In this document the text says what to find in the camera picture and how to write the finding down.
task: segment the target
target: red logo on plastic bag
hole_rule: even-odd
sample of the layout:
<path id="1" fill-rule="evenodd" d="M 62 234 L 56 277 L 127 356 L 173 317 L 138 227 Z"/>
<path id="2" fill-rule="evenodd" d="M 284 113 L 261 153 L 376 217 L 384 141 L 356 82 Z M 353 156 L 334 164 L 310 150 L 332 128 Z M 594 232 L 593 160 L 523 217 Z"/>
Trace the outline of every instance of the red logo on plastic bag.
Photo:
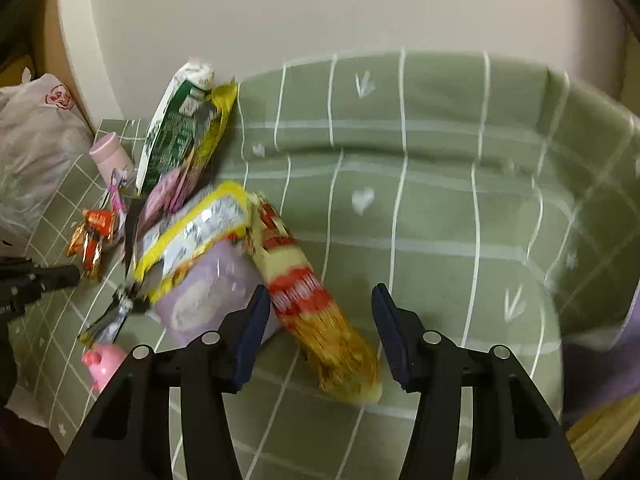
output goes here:
<path id="1" fill-rule="evenodd" d="M 49 106 L 57 106 L 61 110 L 71 110 L 75 104 L 69 90 L 63 84 L 54 86 L 44 98 L 44 102 Z"/>
<path id="2" fill-rule="evenodd" d="M 333 301 L 322 282 L 308 267 L 295 267 L 269 285 L 279 316 L 299 316 L 324 310 Z"/>

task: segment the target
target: yellow snack package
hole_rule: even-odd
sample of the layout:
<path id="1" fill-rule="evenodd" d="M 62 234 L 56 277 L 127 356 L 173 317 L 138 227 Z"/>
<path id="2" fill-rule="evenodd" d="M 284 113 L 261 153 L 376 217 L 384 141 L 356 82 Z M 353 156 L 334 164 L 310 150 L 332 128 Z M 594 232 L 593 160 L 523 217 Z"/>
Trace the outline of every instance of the yellow snack package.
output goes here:
<path id="1" fill-rule="evenodd" d="M 262 195 L 250 195 L 249 252 L 269 287 L 280 322 L 316 371 L 319 387 L 344 402 L 378 402 L 378 360 L 344 317 L 311 264 Z"/>
<path id="2" fill-rule="evenodd" d="M 201 189 L 175 215 L 154 225 L 136 246 L 134 278 L 142 282 L 162 265 L 160 285 L 149 294 L 155 303 L 177 286 L 196 259 L 222 238 L 242 238 L 249 225 L 248 195 L 235 182 Z"/>

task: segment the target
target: pink pig toy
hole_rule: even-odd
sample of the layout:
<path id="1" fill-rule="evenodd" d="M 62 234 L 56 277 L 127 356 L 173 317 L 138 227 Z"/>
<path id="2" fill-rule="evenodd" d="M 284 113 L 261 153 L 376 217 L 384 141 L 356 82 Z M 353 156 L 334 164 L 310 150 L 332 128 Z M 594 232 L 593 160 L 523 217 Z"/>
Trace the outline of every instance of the pink pig toy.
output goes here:
<path id="1" fill-rule="evenodd" d="M 82 362 L 94 377 L 94 390 L 100 393 L 104 390 L 126 356 L 122 348 L 111 343 L 96 343 L 82 354 Z"/>

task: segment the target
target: green checkered cloth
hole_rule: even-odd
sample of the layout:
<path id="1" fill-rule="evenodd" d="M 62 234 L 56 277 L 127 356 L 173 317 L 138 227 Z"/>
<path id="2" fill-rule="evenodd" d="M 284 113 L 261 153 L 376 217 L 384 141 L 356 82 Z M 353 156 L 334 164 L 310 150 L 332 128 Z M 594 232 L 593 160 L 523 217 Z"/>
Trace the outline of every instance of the green checkered cloth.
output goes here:
<path id="1" fill-rule="evenodd" d="M 640 275 L 636 118 L 546 67 L 460 54 L 395 52 L 286 64 L 242 82 L 209 178 L 264 192 L 314 269 L 373 348 L 370 292 L 459 345 L 505 344 L 551 409 L 562 406 L 560 334 L 616 326 Z M 147 121 L 103 121 L 137 162 Z M 27 254 L 66 262 L 78 209 L 100 199 L 81 157 Z M 82 282 L 12 324 L 21 384 L 35 391 L 66 450 L 93 397 L 75 336 L 124 279 Z M 157 317 L 132 316 L 118 343 L 175 344 Z M 418 405 L 381 357 L 379 404 L 323 395 L 280 333 L 251 381 L 225 397 L 245 478 L 398 478 Z M 174 474 L 186 476 L 179 390 L 172 392 Z M 466 478 L 472 397 L 463 391 L 456 478 Z"/>

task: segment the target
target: white wall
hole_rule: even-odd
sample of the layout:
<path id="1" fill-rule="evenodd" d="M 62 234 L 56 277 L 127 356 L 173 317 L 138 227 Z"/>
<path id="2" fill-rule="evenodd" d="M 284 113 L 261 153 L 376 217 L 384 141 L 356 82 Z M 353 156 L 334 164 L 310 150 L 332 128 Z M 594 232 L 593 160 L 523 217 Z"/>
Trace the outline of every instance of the white wall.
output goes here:
<path id="1" fill-rule="evenodd" d="M 625 40 L 625 23 L 610 0 L 90 0 L 90 5 L 108 80 L 126 118 L 151 115 L 188 57 L 210 60 L 222 76 L 243 78 L 292 58 L 400 46 L 536 60 L 617 95 Z"/>

